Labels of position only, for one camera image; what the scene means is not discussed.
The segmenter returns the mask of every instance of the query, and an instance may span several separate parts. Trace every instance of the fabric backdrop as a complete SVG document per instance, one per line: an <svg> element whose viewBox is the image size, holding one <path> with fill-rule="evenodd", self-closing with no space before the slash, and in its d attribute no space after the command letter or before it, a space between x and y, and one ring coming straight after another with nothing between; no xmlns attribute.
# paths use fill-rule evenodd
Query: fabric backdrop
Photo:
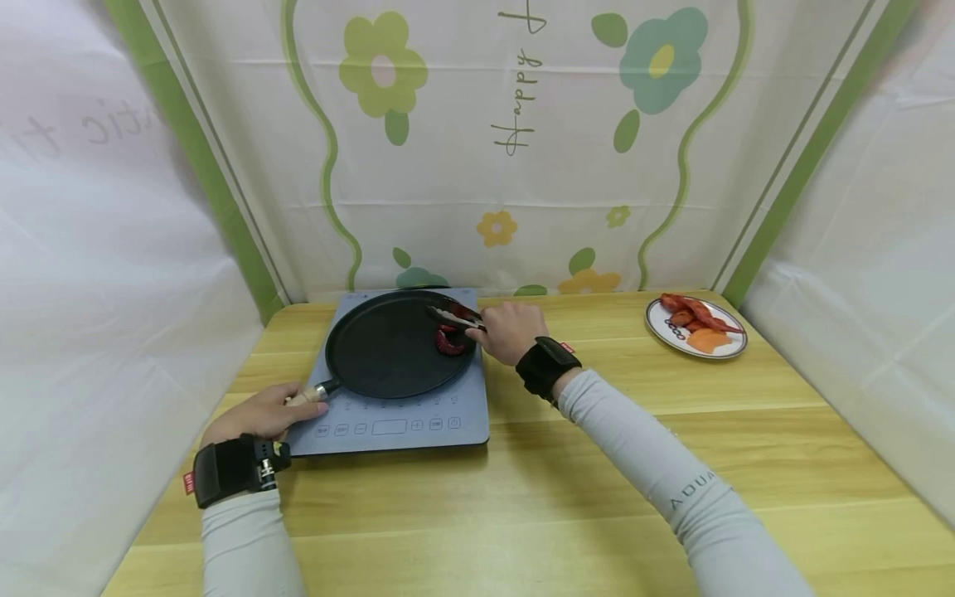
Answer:
<svg viewBox="0 0 955 597"><path fill-rule="evenodd" d="M923 2L746 315L955 526L955 3Z"/></svg>
<svg viewBox="0 0 955 597"><path fill-rule="evenodd" d="M889 6L140 4L291 301L732 286Z"/></svg>
<svg viewBox="0 0 955 597"><path fill-rule="evenodd" d="M262 326L103 8L0 56L0 595L93 597Z"/></svg>

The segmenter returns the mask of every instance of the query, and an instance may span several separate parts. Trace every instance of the gray sleeve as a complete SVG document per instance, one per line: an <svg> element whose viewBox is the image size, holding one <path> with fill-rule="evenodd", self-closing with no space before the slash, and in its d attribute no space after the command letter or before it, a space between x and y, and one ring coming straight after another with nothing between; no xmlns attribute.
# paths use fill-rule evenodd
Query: gray sleeve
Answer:
<svg viewBox="0 0 955 597"><path fill-rule="evenodd" d="M687 552L701 595L813 595L732 488L599 375L579 374L558 404L669 522Z"/></svg>
<svg viewBox="0 0 955 597"><path fill-rule="evenodd" d="M202 513L204 597L304 597L279 492L221 501Z"/></svg>

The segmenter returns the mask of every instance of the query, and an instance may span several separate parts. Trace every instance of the frying pan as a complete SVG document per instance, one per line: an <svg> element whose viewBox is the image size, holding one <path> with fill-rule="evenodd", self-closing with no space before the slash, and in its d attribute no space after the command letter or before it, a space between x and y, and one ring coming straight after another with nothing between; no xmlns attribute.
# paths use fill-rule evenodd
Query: frying pan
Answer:
<svg viewBox="0 0 955 597"><path fill-rule="evenodd" d="M443 294L416 288L381 294L355 307L325 343L331 379L304 388L287 405L319 402L343 387L371 398L407 398L458 376L471 362L475 342L464 337L466 348L456 356L437 350L437 324L426 307L445 302Z"/></svg>

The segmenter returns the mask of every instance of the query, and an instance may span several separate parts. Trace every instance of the plate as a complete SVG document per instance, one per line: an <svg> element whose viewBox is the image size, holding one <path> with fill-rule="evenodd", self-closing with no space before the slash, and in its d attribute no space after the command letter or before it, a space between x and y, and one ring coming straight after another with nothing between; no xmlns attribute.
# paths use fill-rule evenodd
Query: plate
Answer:
<svg viewBox="0 0 955 597"><path fill-rule="evenodd" d="M658 338L671 345L677 351L685 352L686 354L692 354L693 356L699 356L700 358L723 360L733 358L743 352L746 349L746 345L749 341L747 338L746 328L743 327L743 324L724 309L719 308L717 305L702 299L695 300L706 305L713 317L719 317L734 328L743 330L743 333L733 333L728 331L726 336L730 338L730 344L724 344L723 346L716 347L716 349L713 350L713 354L706 354L703 351L698 351L694 347L687 344L687 338L690 337L690 331L686 328L674 326L670 323L670 313L668 310L663 308L663 305L660 304L660 299L656 299L647 306L647 327L650 328L650 331L656 334Z"/></svg>

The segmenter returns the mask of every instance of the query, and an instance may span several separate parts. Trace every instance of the hand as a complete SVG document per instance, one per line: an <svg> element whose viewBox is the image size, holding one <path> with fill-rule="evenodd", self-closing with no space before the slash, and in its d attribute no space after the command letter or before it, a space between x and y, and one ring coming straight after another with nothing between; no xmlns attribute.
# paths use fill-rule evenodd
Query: hand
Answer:
<svg viewBox="0 0 955 597"><path fill-rule="evenodd" d="M538 336L546 336L543 311L537 305L526 303L501 303L483 310L482 330L467 330L469 338L478 342L484 350L504 365L514 367L527 351L537 344Z"/></svg>
<svg viewBox="0 0 955 597"><path fill-rule="evenodd" d="M205 430L200 449L242 434L271 439L280 436L292 423L324 415L329 409L325 402L286 406L286 398L298 394L299 389L298 383L271 386L233 406Z"/></svg>

